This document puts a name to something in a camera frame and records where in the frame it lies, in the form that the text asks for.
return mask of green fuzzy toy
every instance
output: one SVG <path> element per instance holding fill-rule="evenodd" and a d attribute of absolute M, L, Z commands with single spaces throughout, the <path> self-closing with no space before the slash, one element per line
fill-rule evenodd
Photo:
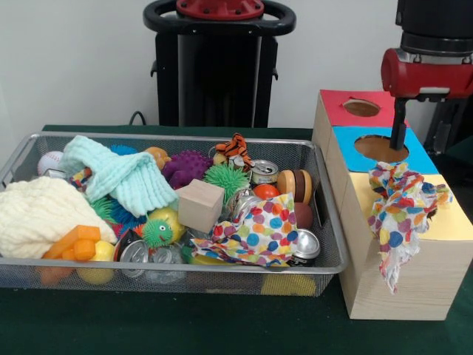
<path fill-rule="evenodd" d="M 247 174 L 241 169 L 233 169 L 233 167 L 226 164 L 212 166 L 205 173 L 203 180 L 206 183 L 211 183 L 225 189 L 224 204 L 227 203 L 235 192 L 250 186 Z"/>
<path fill-rule="evenodd" d="M 172 230 L 165 220 L 148 220 L 143 227 L 143 240 L 150 248 L 171 244 Z"/>
<path fill-rule="evenodd" d="M 102 197 L 100 200 L 96 200 L 90 203 L 90 206 L 94 209 L 97 216 L 109 222 L 116 224 L 117 222 L 112 217 L 112 202 L 106 197 Z"/>

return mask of wooden cube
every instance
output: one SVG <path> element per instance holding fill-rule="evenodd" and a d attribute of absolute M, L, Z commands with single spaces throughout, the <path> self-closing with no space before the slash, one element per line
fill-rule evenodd
<path fill-rule="evenodd" d="M 193 179 L 176 191 L 179 195 L 179 223 L 209 233 L 222 212 L 225 190 Z"/>
<path fill-rule="evenodd" d="M 473 257 L 473 226 L 456 199 L 440 206 L 428 232 L 419 234 L 421 251 L 401 266 L 398 293 L 389 292 L 379 271 L 379 242 L 367 223 L 379 198 L 368 175 L 376 160 L 355 148 L 359 138 L 390 136 L 394 113 L 387 95 L 323 91 L 316 110 L 313 141 L 324 155 L 350 253 L 340 274 L 345 303 L 353 319 L 444 320 Z M 372 101 L 378 114 L 345 112 L 347 100 L 354 99 Z M 426 182 L 446 184 L 410 128 L 404 143 L 409 169 L 423 174 Z"/>

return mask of green tablecloth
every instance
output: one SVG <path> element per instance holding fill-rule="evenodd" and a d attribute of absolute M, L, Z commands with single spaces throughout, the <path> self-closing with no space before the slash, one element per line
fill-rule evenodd
<path fill-rule="evenodd" d="M 228 128 L 46 126 L 226 136 Z M 238 129 L 310 139 L 309 129 Z M 445 322 L 353 321 L 335 277 L 319 298 L 0 290 L 3 354 L 473 354 L 473 272 Z"/>

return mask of polka dot cloth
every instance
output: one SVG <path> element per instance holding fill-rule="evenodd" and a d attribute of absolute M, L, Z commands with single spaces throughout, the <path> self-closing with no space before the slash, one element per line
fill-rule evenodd
<path fill-rule="evenodd" d="M 407 163 L 378 163 L 370 171 L 370 185 L 381 198 L 373 204 L 368 224 L 379 240 L 381 275 L 395 293 L 401 265 L 419 252 L 418 233 L 429 229 L 428 217 L 438 204 L 451 203 L 453 195 L 445 185 L 424 182 Z"/>
<path fill-rule="evenodd" d="M 292 194 L 248 207 L 234 223 L 215 225 L 212 240 L 193 239 L 196 254 L 231 263 L 281 266 L 297 249 L 297 227 Z"/>

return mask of wooden box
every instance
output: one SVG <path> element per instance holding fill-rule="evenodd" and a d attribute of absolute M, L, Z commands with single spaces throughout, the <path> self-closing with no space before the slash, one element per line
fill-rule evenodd
<path fill-rule="evenodd" d="M 473 257 L 473 226 L 456 199 L 440 207 L 428 232 L 419 234 L 421 251 L 401 267 L 394 295 L 380 274 L 379 242 L 367 223 L 379 198 L 368 180 L 377 160 L 402 158 L 426 182 L 446 184 L 411 129 L 406 131 L 406 157 L 393 157 L 397 153 L 385 149 L 394 115 L 388 95 L 322 91 L 319 96 L 313 141 L 324 155 L 350 253 L 350 263 L 340 274 L 341 286 L 353 319 L 444 320 Z M 345 108 L 348 101 L 361 108 L 350 113 Z M 364 101 L 370 101 L 371 108 L 363 108 Z M 381 143 L 370 151 L 373 136 Z"/>

